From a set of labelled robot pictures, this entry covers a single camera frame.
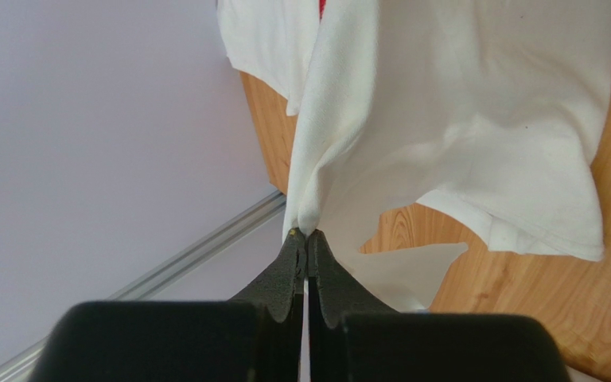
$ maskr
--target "white fabric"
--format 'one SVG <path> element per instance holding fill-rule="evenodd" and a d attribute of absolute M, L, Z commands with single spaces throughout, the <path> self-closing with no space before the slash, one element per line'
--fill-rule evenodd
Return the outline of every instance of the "white fabric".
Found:
<path fill-rule="evenodd" d="M 228 58 L 263 80 L 298 114 L 320 23 L 317 0 L 219 0 L 217 13 Z"/>
<path fill-rule="evenodd" d="M 289 29 L 292 17 L 273 23 Z M 285 232 L 321 229 L 339 261 L 400 310 L 429 304 L 464 250 L 357 254 L 380 213 L 414 201 L 491 251 L 601 259 L 589 165 L 609 106 L 611 1 L 328 0 L 313 36 L 302 39 L 313 49 L 299 45 L 302 97 L 281 91 L 301 101 Z M 265 44 L 242 54 L 267 60 Z M 273 86 L 262 75 L 286 77 L 295 61 L 248 71 Z"/>

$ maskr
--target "wooden table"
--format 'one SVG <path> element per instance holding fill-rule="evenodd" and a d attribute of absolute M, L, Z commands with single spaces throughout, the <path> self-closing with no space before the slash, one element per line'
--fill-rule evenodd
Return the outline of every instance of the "wooden table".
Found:
<path fill-rule="evenodd" d="M 296 118 L 286 101 L 242 73 L 247 100 L 270 181 L 286 192 Z M 491 253 L 454 219 L 410 205 L 384 213 L 364 252 L 466 242 L 469 250 L 449 269 L 430 309 L 435 312 L 526 314 L 551 332 L 568 365 L 611 380 L 611 107 L 593 165 L 605 226 L 605 260 Z"/>

